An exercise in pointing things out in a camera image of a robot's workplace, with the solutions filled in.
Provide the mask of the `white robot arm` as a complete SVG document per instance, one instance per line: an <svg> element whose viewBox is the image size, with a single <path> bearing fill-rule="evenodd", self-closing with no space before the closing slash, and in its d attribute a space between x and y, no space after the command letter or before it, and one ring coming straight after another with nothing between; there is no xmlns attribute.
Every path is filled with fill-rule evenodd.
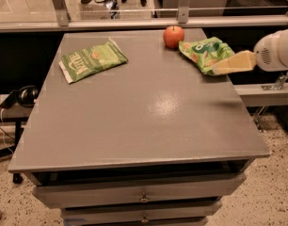
<svg viewBox="0 0 288 226"><path fill-rule="evenodd" d="M266 72L288 71L288 29L260 39L253 51L245 50L212 65L214 74L252 71L256 66Z"/></svg>

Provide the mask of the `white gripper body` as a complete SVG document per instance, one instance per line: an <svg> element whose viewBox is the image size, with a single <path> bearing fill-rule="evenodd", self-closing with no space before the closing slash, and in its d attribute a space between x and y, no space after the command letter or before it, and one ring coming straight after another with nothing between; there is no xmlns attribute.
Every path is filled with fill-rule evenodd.
<svg viewBox="0 0 288 226"><path fill-rule="evenodd" d="M260 39L253 50L257 65L266 72L288 70L288 36L285 31Z"/></svg>

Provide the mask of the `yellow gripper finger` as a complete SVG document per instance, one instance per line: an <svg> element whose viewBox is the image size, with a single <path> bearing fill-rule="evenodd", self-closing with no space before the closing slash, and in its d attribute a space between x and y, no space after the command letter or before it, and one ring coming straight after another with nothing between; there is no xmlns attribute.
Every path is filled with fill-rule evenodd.
<svg viewBox="0 0 288 226"><path fill-rule="evenodd" d="M228 74L252 71L256 66L255 55L249 50L222 59L212 66L214 74Z"/></svg>

